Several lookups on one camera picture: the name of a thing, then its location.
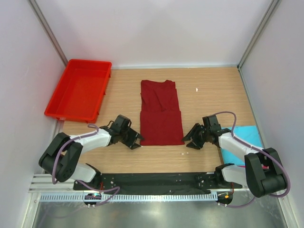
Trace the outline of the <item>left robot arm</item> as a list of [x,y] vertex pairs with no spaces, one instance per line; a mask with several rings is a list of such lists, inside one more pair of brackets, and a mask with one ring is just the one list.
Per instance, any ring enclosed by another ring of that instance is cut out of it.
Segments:
[[131,150],[140,147],[137,140],[143,136],[131,128],[132,121],[118,115],[114,121],[106,126],[96,126],[90,123],[89,128],[94,130],[79,135],[58,133],[51,141],[38,161],[38,165],[52,177],[52,183],[65,182],[68,179],[75,181],[75,189],[79,185],[90,190],[101,189],[102,174],[92,165],[79,162],[81,154],[91,150],[122,143]]

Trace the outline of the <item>dark red t-shirt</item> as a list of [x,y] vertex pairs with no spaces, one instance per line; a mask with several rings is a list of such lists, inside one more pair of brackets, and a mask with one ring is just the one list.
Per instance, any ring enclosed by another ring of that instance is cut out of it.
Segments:
[[181,111],[175,82],[141,81],[141,100],[141,145],[183,145]]

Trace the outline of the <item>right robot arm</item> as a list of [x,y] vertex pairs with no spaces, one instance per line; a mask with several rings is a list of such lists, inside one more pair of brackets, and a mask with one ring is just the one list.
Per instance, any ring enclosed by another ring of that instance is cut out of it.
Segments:
[[200,150],[205,143],[211,143],[227,150],[244,162],[244,166],[227,163],[215,169],[214,182],[219,188],[231,182],[248,187],[257,197],[271,195],[284,197],[290,192],[291,181],[284,169],[279,154],[274,148],[262,148],[238,137],[232,126],[222,128],[217,114],[202,118],[183,137],[187,147]]

